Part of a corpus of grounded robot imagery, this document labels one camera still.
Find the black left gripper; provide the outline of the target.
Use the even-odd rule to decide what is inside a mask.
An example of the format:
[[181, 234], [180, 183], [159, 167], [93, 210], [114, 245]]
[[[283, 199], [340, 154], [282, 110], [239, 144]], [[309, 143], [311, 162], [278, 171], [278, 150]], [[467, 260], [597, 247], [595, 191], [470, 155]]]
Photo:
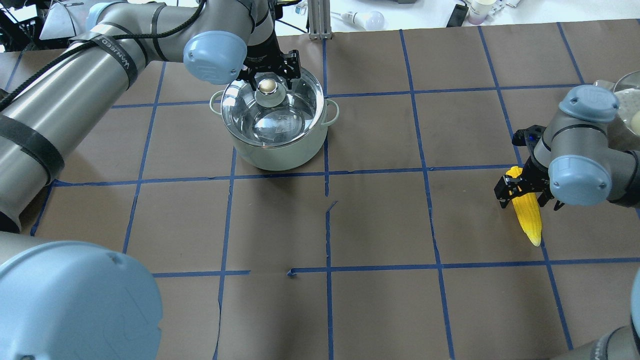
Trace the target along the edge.
[[252, 91], [258, 90], [256, 75], [272, 72], [285, 80], [286, 89], [293, 89], [295, 79], [301, 78], [301, 64], [299, 50], [293, 49], [287, 53], [281, 51], [277, 35], [270, 35], [265, 41], [247, 46], [247, 54], [237, 80], [249, 84]]

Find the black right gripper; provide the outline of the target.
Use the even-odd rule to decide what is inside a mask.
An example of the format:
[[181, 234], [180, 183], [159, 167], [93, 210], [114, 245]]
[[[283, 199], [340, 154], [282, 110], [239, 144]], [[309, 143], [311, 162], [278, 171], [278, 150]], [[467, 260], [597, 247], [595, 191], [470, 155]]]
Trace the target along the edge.
[[555, 201], [554, 211], [558, 211], [565, 205], [551, 193], [547, 167], [542, 165], [534, 155], [536, 146], [543, 139], [544, 130], [546, 130], [545, 126], [531, 125], [526, 129], [517, 130], [512, 136], [512, 145], [525, 147], [529, 152], [529, 157], [518, 177], [502, 175], [496, 183], [493, 189], [494, 196], [502, 209], [506, 209], [515, 198], [523, 196], [523, 192], [525, 194], [540, 193], [537, 196], [540, 208], [545, 207], [549, 201]]

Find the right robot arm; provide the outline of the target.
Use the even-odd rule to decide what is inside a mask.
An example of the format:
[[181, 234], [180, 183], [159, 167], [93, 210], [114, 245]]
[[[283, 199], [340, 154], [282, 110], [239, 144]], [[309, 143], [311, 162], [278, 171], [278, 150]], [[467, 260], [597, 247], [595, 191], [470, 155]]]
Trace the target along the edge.
[[616, 120], [639, 137], [639, 87], [618, 82], [607, 88], [577, 86], [558, 104], [547, 126], [517, 130], [512, 143], [526, 147], [529, 157], [521, 173], [505, 174], [494, 187], [502, 208], [533, 195], [536, 208], [556, 200], [563, 205], [590, 207], [605, 201], [639, 207], [639, 151], [610, 146]]

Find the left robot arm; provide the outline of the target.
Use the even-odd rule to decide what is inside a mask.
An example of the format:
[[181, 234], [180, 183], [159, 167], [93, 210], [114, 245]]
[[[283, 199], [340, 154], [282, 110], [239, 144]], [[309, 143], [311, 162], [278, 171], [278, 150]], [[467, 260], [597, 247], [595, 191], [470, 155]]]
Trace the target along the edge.
[[1, 96], [1, 358], [155, 360], [162, 294], [118, 249], [23, 232], [20, 216], [153, 62], [214, 85], [300, 77], [275, 21], [286, 0], [199, 0], [195, 8], [107, 0], [86, 31]]

